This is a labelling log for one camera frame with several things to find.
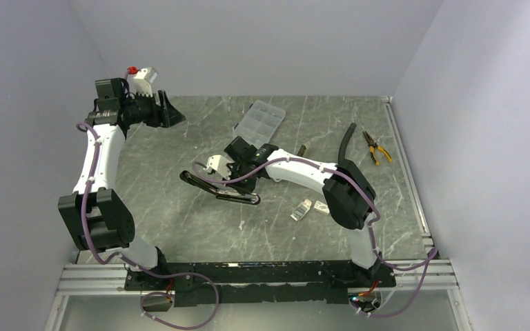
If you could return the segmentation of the staple tray with staples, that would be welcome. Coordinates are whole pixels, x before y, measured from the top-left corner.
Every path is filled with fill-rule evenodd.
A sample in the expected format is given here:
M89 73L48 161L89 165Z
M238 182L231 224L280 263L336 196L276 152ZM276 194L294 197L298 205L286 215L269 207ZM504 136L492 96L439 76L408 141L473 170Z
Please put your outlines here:
M309 210L311 209L312 202L309 199L303 200L292 212L290 217L294 221L299 221L303 219Z

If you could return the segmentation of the white staple box sleeve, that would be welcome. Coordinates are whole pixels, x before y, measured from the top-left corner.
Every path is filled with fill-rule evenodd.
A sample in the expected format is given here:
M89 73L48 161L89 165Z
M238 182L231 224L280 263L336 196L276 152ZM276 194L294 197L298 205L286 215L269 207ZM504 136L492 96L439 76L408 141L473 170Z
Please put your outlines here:
M319 213L324 214L326 216L328 216L330 214L329 207L325 203L323 203L321 201L316 201L314 203L314 210L316 212L319 212Z

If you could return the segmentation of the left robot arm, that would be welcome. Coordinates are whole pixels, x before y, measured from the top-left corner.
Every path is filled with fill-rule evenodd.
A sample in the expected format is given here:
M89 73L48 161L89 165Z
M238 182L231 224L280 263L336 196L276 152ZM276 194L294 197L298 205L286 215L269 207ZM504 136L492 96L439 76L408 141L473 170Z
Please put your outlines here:
M78 182L58 201L71 239L96 262L118 258L154 290L164 288L170 270L155 246L137 235L135 221L115 191L118 161L128 131L135 124L169 128L185 120L163 90L153 91L156 74L143 68L124 77L98 80L94 108L77 124L86 133L87 150Z

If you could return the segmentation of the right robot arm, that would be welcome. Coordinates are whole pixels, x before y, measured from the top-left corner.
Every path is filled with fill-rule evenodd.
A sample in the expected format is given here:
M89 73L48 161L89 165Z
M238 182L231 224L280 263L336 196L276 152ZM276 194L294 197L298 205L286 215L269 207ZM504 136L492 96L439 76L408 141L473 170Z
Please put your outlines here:
M371 234L376 193L352 161L313 161L271 144L256 148L241 137L234 138L224 152L230 171L225 177L242 193L251 193L258 179L287 181L320 193L332 219L346 231L353 280L368 286L379 277L382 253Z

